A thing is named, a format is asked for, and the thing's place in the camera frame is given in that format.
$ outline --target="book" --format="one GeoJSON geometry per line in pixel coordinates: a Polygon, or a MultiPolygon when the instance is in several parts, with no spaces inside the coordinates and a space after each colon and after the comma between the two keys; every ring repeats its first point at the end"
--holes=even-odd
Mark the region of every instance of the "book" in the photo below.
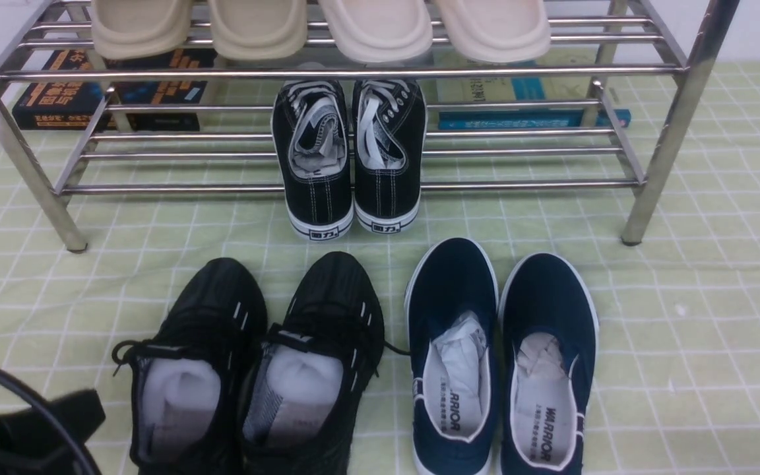
{"type": "MultiPolygon", "coordinates": [[[[594,48],[552,48],[536,61],[515,63],[513,66],[530,67],[536,64],[555,66],[564,64],[593,64],[594,48]]],[[[456,51],[435,51],[435,65],[442,67],[472,67],[476,62],[460,56],[456,51]]],[[[435,83],[439,102],[512,102],[513,100],[570,100],[583,99],[588,92],[589,77],[519,77],[519,78],[465,78],[439,79],[435,83]]],[[[622,127],[631,123],[631,112],[618,108],[620,96],[611,86],[606,93],[616,107],[622,127]]],[[[441,111],[438,114],[440,130],[459,129],[539,129],[540,127],[579,127],[585,109],[525,109],[518,111],[441,111]]],[[[609,126],[609,117],[601,113],[597,126],[609,126]]]]}
{"type": "MultiPolygon", "coordinates": [[[[112,69],[199,69],[213,67],[214,50],[178,49],[154,57],[108,61],[112,69]]],[[[44,70],[92,69],[83,50],[55,51],[44,70]]],[[[214,94],[207,81],[120,83],[117,91],[124,104],[207,104],[214,94]]],[[[96,83],[57,82],[30,84],[15,106],[13,119],[23,130],[84,130],[99,106],[104,91],[96,83]]],[[[198,131],[194,113],[129,114],[135,130],[198,131]]],[[[109,114],[96,130],[115,129],[109,114]]]]}

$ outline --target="sneaker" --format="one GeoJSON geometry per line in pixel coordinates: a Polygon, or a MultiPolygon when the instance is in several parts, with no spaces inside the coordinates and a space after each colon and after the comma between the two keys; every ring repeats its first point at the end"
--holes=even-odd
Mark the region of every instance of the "sneaker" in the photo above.
{"type": "Polygon", "coordinates": [[[356,216],[363,228],[395,234],[411,225],[422,197],[428,109],[413,80],[357,81],[356,216]]]}
{"type": "Polygon", "coordinates": [[[187,284],[154,338],[113,349],[133,370],[131,460],[141,474],[238,472],[236,401],[265,328],[254,277],[222,258],[187,284]]]}
{"type": "Polygon", "coordinates": [[[486,252],[455,237],[416,267],[404,301],[420,475],[485,475],[497,427],[497,278],[486,252]]]}
{"type": "Polygon", "coordinates": [[[335,81],[290,81],[271,127],[293,228],[311,241],[345,234],[354,219],[346,102],[335,81]]]}
{"type": "Polygon", "coordinates": [[[579,475],[600,328],[588,288],[561,257],[531,255],[509,276],[500,318],[509,381],[503,473],[579,475]]]}
{"type": "Polygon", "coordinates": [[[252,475],[344,475],[362,392],[383,355],[383,310],[353,256],[328,253],[272,325],[240,412],[252,475]]]}

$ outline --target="slipper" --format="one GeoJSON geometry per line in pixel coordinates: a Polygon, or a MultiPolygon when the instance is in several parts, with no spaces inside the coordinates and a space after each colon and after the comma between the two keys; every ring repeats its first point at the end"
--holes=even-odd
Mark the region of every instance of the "slipper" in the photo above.
{"type": "Polygon", "coordinates": [[[404,61],[432,46],[423,0],[319,0],[338,50],[358,63],[404,61]]]}
{"type": "Polygon", "coordinates": [[[208,0],[213,46],[236,60],[292,56],[307,42],[307,0],[208,0]]]}
{"type": "Polygon", "coordinates": [[[93,40],[108,59],[172,51],[189,33],[193,0],[93,0],[93,40]]]}
{"type": "Polygon", "coordinates": [[[435,0],[456,51],[486,63],[516,63],[550,50],[543,0],[435,0]]]}

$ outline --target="navy blue slip-on shoe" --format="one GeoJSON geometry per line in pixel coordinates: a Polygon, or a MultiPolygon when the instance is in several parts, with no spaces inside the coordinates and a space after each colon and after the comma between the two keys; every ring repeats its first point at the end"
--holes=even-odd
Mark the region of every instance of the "navy blue slip-on shoe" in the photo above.
{"type": "Polygon", "coordinates": [[[497,277],[486,252],[455,237],[416,267],[404,306],[419,475],[485,475],[497,426],[497,277]]]}
{"type": "Polygon", "coordinates": [[[579,475],[600,324],[577,270],[551,253],[519,262],[500,300],[507,393],[500,472],[579,475]]]}

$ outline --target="black cable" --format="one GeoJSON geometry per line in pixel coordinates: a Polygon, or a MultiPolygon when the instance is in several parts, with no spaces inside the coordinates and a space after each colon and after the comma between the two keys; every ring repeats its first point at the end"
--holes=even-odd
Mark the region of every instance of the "black cable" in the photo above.
{"type": "Polygon", "coordinates": [[[42,415],[42,417],[54,427],[54,430],[57,430],[57,433],[60,433],[60,436],[63,437],[63,441],[66,442],[66,445],[72,450],[72,454],[75,455],[75,460],[78,461],[79,465],[81,465],[81,468],[84,470],[84,475],[102,475],[102,472],[100,472],[99,466],[96,465],[96,460],[93,459],[90,451],[87,451],[84,444],[78,442],[78,440],[72,436],[72,432],[66,427],[66,424],[64,424],[63,421],[55,416],[54,412],[51,411],[51,408],[49,408],[48,403],[42,396],[37,394],[36,391],[32,390],[22,381],[19,381],[19,379],[5,373],[2,369],[0,369],[0,386],[11,391],[16,396],[19,396],[19,399],[27,402],[34,411],[39,412],[40,415],[42,415]]]}

